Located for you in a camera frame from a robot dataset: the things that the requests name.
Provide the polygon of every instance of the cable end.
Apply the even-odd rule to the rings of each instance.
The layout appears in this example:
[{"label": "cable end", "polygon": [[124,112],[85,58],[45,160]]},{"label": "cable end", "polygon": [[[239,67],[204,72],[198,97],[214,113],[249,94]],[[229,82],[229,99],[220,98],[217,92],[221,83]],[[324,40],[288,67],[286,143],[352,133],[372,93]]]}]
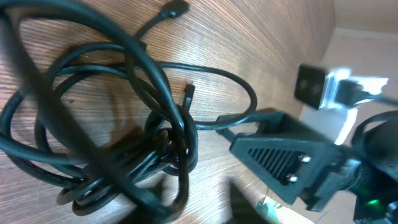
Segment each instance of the cable end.
[{"label": "cable end", "polygon": [[339,83],[335,101],[354,108],[360,102],[370,100],[371,98],[372,95],[364,91],[362,85],[349,80],[342,80]]},{"label": "cable end", "polygon": [[189,4],[183,0],[173,0],[162,7],[160,14],[165,18],[177,18],[189,11]]}]

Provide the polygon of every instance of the wooden desk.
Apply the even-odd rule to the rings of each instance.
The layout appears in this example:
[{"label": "wooden desk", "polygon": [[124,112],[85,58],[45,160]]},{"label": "wooden desk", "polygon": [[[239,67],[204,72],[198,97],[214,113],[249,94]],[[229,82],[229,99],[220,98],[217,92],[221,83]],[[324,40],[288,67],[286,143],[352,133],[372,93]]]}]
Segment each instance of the wooden desk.
[{"label": "wooden desk", "polygon": [[[86,0],[133,34],[166,0]],[[168,20],[145,37],[156,60],[216,67],[235,73],[257,92],[258,108],[276,107],[298,116],[302,105],[293,98],[298,65],[320,60],[335,26],[332,0],[196,0],[191,11]],[[26,21],[25,45],[40,69],[72,45],[105,40],[76,24]],[[97,52],[81,61],[120,62],[112,52]],[[214,120],[219,114],[237,113],[248,97],[237,84],[215,75],[166,70],[175,101],[181,102],[186,83],[196,85],[191,108],[195,119]],[[0,61],[0,108],[18,89],[16,76]],[[62,98],[90,137],[100,146],[143,125],[148,108],[125,80],[111,76],[90,78],[75,85]],[[12,135],[34,146],[36,110],[26,101],[13,120]],[[267,187],[229,152],[229,143],[214,131],[199,132],[199,164],[190,174],[190,198],[179,223],[221,223],[229,218],[226,179],[236,178],[252,201]],[[50,138],[56,151],[63,146]],[[174,197],[176,179],[169,179],[167,198]],[[3,223],[111,223],[132,205],[119,196],[86,217],[72,214],[71,206],[55,202],[60,189],[35,180],[16,168],[0,152],[0,220]]]}]

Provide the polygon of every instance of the tangled cable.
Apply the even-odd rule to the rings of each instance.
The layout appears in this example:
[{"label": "tangled cable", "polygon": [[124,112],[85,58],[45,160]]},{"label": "tangled cable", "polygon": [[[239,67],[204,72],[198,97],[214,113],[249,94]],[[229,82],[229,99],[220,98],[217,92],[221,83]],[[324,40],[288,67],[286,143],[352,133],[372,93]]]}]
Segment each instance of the tangled cable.
[{"label": "tangled cable", "polygon": [[[188,173],[198,162],[197,131],[237,125],[256,110],[254,90],[236,75],[215,68],[155,62],[147,55],[146,45],[139,39],[160,21],[187,12],[188,4],[183,0],[166,4],[134,36],[125,33],[100,12],[77,1],[0,0],[0,10],[2,48],[9,56],[10,67],[22,82],[20,90],[9,99],[0,115],[0,149],[24,172],[62,187],[57,202],[60,205],[73,202],[72,209],[76,215],[90,214],[123,193],[142,211],[159,220],[168,222],[176,219],[188,200]],[[19,34],[20,21],[28,17],[63,19],[83,24],[102,32],[114,42],[76,47],[59,56],[42,75],[24,48]],[[96,50],[122,52],[125,62],[111,65],[72,64],[81,54]],[[138,68],[145,71],[154,87],[136,77],[134,71]],[[249,108],[229,120],[194,121],[187,109],[174,103],[168,78],[162,68],[208,72],[230,78],[247,91],[251,100]],[[129,80],[139,98],[152,110],[146,121],[145,136],[139,141],[99,149],[60,101],[60,97],[74,84],[104,73]],[[73,75],[53,91],[55,78],[66,74]],[[27,95],[35,97],[39,109],[34,127],[37,148],[22,144],[11,136],[12,116]],[[172,127],[162,128],[163,121],[169,121]],[[72,153],[53,152],[47,142],[46,129]],[[70,177],[51,173],[31,161],[48,163]],[[84,168],[76,166],[82,164],[86,164]],[[178,194],[167,207],[151,190],[135,186],[135,183],[161,170],[178,176]]]}]

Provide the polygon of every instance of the white wall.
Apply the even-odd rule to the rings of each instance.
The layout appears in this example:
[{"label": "white wall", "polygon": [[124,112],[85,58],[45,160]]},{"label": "white wall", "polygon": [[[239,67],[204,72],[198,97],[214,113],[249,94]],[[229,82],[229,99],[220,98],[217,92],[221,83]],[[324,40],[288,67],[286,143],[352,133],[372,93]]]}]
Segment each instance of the white wall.
[{"label": "white wall", "polygon": [[397,0],[334,0],[334,5],[338,27],[398,32]]}]

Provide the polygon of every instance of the black cable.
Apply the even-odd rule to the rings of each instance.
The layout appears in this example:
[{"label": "black cable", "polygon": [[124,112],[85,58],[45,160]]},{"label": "black cable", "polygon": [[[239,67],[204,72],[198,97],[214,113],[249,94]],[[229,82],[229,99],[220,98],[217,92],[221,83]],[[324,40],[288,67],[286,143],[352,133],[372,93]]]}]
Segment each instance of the black cable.
[{"label": "black cable", "polygon": [[355,129],[353,138],[351,139],[351,144],[353,146],[362,144],[362,141],[364,141],[365,128],[368,124],[377,121],[388,121],[391,119],[398,119],[398,111],[387,111],[366,119]]},{"label": "black cable", "polygon": [[383,94],[371,95],[369,96],[369,98],[376,102],[385,103],[392,106],[398,106],[398,100],[389,98],[388,96],[385,96]]},{"label": "black cable", "polygon": [[[160,21],[176,18],[187,12],[188,4],[182,0],[167,3],[133,37],[101,13],[77,1],[0,0],[0,9],[2,47],[9,56],[10,67],[20,76],[22,82],[21,89],[11,97],[0,114],[0,148],[24,172],[63,187],[57,202],[73,202],[72,208],[76,215],[95,212],[119,193],[123,193],[142,208],[142,211],[147,211],[157,220],[169,222],[176,219],[188,200],[188,173],[198,162],[197,131],[219,130],[245,122],[257,107],[257,97],[252,87],[232,73],[182,63],[155,62],[147,55],[146,45],[139,39]],[[20,39],[19,22],[27,17],[77,22],[106,34],[114,43],[86,44],[66,52],[51,64],[43,76]],[[122,52],[125,54],[125,63],[72,64],[81,54],[95,50]],[[135,69],[138,68],[145,71],[153,87],[136,77]],[[194,121],[185,108],[174,103],[168,78],[162,68],[208,72],[232,79],[247,91],[251,100],[250,106],[245,112],[229,120]],[[152,110],[145,135],[140,141],[117,142],[109,148],[99,149],[60,101],[59,98],[74,84],[103,73],[128,79],[140,99]],[[55,78],[66,74],[74,75],[53,91]],[[35,96],[38,104],[39,113],[34,130],[37,149],[17,142],[11,136],[12,116],[26,95]],[[164,120],[171,123],[171,129],[161,128]],[[46,128],[71,150],[73,156],[51,150]],[[30,160],[46,162],[70,177],[43,170]],[[86,166],[79,168],[75,166],[77,164]],[[177,175],[179,182],[177,197],[167,207],[149,189],[135,186],[135,183],[161,170]]]}]

